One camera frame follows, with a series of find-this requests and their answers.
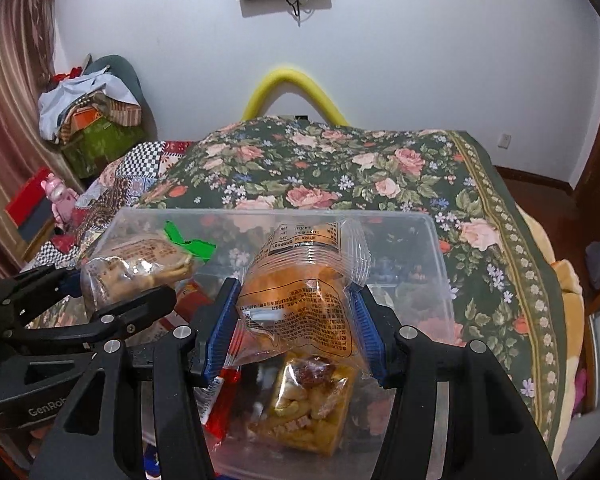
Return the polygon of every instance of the checkered blanket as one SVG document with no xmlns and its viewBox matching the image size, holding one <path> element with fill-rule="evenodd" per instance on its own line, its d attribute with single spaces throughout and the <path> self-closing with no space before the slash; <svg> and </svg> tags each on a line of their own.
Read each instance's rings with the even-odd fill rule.
<svg viewBox="0 0 600 480">
<path fill-rule="evenodd" d="M 118 210 L 133 206 L 190 145 L 192 142 L 174 140 L 143 142 L 109 164 L 76 203 L 77 216 L 83 220 L 74 229 L 74 247 L 64 254 L 51 241 L 46 242 L 27 267 L 71 267 L 88 256 Z"/>
</svg>

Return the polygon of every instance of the cookie bag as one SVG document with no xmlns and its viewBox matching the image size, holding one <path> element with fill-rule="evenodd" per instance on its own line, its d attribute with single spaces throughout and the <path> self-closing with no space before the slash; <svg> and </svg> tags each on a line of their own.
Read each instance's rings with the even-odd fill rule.
<svg viewBox="0 0 600 480">
<path fill-rule="evenodd" d="M 165 223 L 163 232 L 117 238 L 82 266 L 80 286 L 88 315 L 154 286 L 190 278 L 214 249 L 208 242 L 183 240 L 172 222 Z"/>
<path fill-rule="evenodd" d="M 269 406 L 250 430 L 286 447 L 331 456 L 340 442 L 357 373 L 322 356 L 288 352 Z"/>
<path fill-rule="evenodd" d="M 370 254 L 354 219 L 282 224 L 251 264 L 237 309 L 237 365 L 291 349 L 366 370 L 348 287 L 364 285 Z"/>
</svg>

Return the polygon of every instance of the clear plastic box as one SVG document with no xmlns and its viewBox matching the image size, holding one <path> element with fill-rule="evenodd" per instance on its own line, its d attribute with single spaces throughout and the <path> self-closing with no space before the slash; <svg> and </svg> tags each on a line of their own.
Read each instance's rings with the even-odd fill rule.
<svg viewBox="0 0 600 480">
<path fill-rule="evenodd" d="M 216 252 L 194 276 L 210 297 L 229 276 L 242 278 L 267 236 L 280 224 L 309 226 L 356 219 L 365 233 L 372 262 L 366 284 L 376 301 L 392 307 L 400 322 L 417 326 L 431 338 L 453 343 L 454 316 L 446 270 L 432 219 L 425 214 L 332 210 L 205 210 L 121 209 L 98 247 L 116 238 L 141 232 L 155 233 L 167 220 L 184 238 L 216 244 Z M 340 448 L 331 457 L 269 446 L 244 429 L 266 407 L 280 362 L 276 358 L 250 365 L 256 384 L 238 390 L 227 438 L 207 443 L 214 468 L 237 480 L 367 480 L 371 477 L 388 423 L 394 392 L 378 386 L 372 377 L 356 381 Z M 439 478 L 446 445 L 448 385 L 439 384 L 436 432 L 428 478 Z M 155 444 L 151 389 L 143 389 L 143 435 Z M 370 421 L 373 418 L 373 431 Z"/>
</svg>

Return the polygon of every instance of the wooden baseboard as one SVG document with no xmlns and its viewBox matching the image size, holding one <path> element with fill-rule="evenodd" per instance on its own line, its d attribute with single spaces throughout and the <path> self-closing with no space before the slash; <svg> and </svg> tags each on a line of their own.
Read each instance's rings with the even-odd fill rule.
<svg viewBox="0 0 600 480">
<path fill-rule="evenodd" d="M 498 173 L 502 178 L 518 180 L 520 182 L 529 182 L 530 184 L 539 184 L 540 186 L 555 187 L 556 189 L 563 190 L 568 195 L 573 193 L 573 188 L 570 186 L 570 184 L 563 180 L 558 180 L 556 178 L 538 175 L 535 173 L 529 173 L 528 171 L 503 168 L 502 166 L 496 166 L 496 170 L 498 170 Z"/>
</svg>

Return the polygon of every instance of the orange snack bag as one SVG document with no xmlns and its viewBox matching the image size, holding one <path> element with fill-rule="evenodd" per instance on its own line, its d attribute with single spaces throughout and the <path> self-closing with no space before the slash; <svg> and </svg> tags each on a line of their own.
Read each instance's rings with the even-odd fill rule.
<svg viewBox="0 0 600 480">
<path fill-rule="evenodd" d="M 237 309 L 236 364 L 290 349 L 366 370 L 346 288 L 363 283 L 369 256 L 362 229 L 346 220 L 315 227 L 281 225 L 254 259 Z"/>
</svg>

